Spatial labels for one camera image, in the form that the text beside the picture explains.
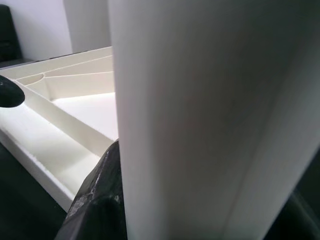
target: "black object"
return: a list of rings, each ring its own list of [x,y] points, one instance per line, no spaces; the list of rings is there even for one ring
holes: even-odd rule
[[[0,62],[21,58],[21,49],[10,9],[0,4]]]
[[[83,181],[55,240],[126,240],[119,143]]]
[[[0,75],[0,107],[13,108],[25,101],[24,91],[13,81]]]
[[[0,190],[1,240],[55,238],[67,213],[1,143]]]

